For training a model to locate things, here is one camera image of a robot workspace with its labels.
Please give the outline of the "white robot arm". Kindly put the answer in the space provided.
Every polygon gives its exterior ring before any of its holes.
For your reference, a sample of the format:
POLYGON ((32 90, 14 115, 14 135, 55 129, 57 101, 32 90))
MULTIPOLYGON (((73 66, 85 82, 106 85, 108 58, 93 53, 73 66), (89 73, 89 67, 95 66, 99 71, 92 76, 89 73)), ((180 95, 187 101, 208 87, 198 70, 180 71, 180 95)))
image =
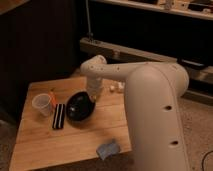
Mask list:
POLYGON ((91 97, 103 79, 124 86, 124 106, 136 171, 190 171, 178 98, 187 71, 175 62, 109 64, 97 55, 81 64, 91 97))

